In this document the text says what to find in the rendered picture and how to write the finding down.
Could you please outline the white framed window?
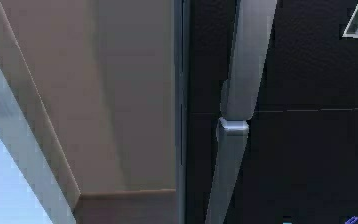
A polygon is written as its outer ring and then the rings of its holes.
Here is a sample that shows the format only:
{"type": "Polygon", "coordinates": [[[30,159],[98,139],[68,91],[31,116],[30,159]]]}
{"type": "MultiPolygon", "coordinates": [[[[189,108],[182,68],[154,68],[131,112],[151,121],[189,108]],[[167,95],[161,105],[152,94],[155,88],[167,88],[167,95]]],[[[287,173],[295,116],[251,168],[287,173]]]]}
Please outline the white framed window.
{"type": "Polygon", "coordinates": [[[0,224],[77,224],[1,66],[0,224]]]}

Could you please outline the black fridge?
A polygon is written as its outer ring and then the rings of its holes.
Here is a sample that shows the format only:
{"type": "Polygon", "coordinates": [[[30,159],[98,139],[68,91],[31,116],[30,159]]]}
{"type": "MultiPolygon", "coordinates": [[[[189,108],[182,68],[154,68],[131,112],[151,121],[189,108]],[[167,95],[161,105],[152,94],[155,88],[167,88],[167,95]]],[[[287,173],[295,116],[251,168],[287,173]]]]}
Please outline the black fridge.
{"type": "MultiPolygon", "coordinates": [[[[223,224],[358,216],[358,39],[343,37],[357,2],[277,1],[223,224]]],[[[178,224],[205,224],[237,5],[175,0],[178,224]]]]}

